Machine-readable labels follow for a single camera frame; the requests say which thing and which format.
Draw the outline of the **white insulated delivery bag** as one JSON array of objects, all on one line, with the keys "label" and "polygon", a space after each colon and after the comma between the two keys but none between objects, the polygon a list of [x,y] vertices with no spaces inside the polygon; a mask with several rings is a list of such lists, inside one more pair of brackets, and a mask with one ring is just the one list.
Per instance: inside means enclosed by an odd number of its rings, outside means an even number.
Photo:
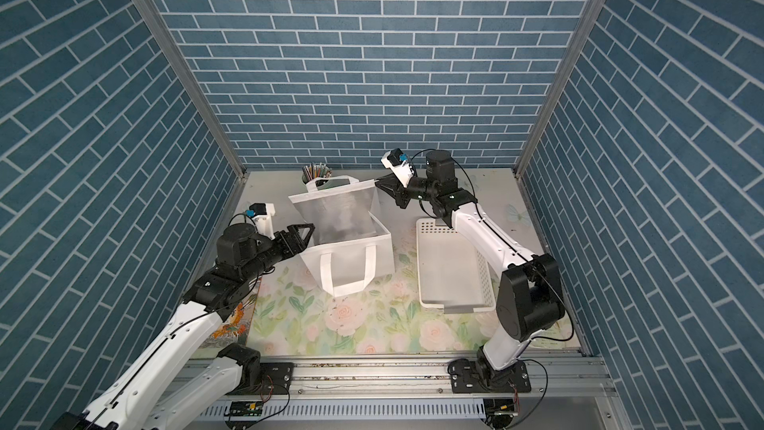
[{"label": "white insulated delivery bag", "polygon": [[364,291],[372,281],[395,272],[392,235],[378,219],[373,179],[351,176],[316,180],[290,197],[304,221],[314,225],[310,246],[300,256],[320,288],[334,298]]}]

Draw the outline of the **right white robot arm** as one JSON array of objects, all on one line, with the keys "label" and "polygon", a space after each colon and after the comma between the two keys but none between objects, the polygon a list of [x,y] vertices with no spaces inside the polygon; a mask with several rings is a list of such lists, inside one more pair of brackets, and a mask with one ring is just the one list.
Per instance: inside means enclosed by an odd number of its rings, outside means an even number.
[{"label": "right white robot arm", "polygon": [[528,392],[521,357],[566,315],[559,266],[489,218],[475,189],[461,187],[462,167],[449,151],[424,155],[419,175],[404,151],[386,152],[381,162],[389,172],[376,181],[400,208],[416,201],[427,214],[416,231],[420,302],[446,314],[495,312],[499,322],[475,358],[449,365],[453,392]]}]

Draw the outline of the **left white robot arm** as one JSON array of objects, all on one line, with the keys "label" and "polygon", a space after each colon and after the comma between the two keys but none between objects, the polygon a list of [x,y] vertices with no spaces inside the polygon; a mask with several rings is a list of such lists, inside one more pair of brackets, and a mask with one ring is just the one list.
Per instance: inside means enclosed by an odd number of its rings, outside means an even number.
[{"label": "left white robot arm", "polygon": [[311,224],[290,225],[273,236],[261,234],[251,220],[229,225],[217,240],[214,266],[183,295],[166,328],[108,390],[81,413],[62,414],[54,428],[183,429],[223,396],[261,390],[260,352],[229,344],[201,374],[166,392],[258,280],[306,251],[312,234]]}]

